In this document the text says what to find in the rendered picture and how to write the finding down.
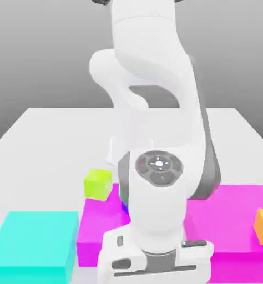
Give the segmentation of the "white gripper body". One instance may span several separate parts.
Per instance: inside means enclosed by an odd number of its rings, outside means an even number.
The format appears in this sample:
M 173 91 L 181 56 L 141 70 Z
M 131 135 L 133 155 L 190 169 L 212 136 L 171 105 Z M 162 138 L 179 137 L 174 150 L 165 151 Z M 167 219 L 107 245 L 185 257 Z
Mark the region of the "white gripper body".
M 206 284 L 211 277 L 208 255 L 99 255 L 97 284 Z

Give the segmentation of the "small lime green cube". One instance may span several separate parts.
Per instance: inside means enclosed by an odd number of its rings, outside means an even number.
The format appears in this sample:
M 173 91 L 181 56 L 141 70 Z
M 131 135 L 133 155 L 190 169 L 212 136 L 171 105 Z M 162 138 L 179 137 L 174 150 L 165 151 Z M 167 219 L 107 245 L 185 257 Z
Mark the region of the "small lime green cube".
M 88 199 L 106 201 L 112 191 L 112 172 L 91 169 L 84 179 L 84 193 Z

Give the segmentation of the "large magenta box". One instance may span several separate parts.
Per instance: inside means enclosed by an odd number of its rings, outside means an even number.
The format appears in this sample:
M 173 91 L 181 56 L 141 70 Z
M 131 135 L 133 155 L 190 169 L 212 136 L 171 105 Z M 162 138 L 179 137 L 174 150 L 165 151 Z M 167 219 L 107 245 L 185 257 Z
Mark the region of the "large magenta box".
M 105 232 L 130 223 L 122 210 L 119 185 L 113 184 L 106 201 L 86 199 L 77 236 L 79 267 L 97 267 Z

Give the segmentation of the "large pink box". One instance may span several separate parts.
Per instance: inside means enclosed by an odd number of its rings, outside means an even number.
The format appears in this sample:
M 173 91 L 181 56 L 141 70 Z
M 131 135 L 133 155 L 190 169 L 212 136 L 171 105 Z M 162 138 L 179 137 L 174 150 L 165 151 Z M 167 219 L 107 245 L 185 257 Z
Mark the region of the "large pink box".
M 221 185 L 206 200 L 188 200 L 189 240 L 214 244 L 210 283 L 263 283 L 263 245 L 254 231 L 263 185 Z

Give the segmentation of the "large cyan box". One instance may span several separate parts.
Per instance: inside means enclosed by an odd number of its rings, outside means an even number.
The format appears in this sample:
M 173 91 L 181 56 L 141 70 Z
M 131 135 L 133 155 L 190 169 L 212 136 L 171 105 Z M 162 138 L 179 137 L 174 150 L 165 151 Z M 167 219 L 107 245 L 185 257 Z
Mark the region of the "large cyan box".
M 11 211 L 0 227 L 0 284 L 70 284 L 76 211 Z

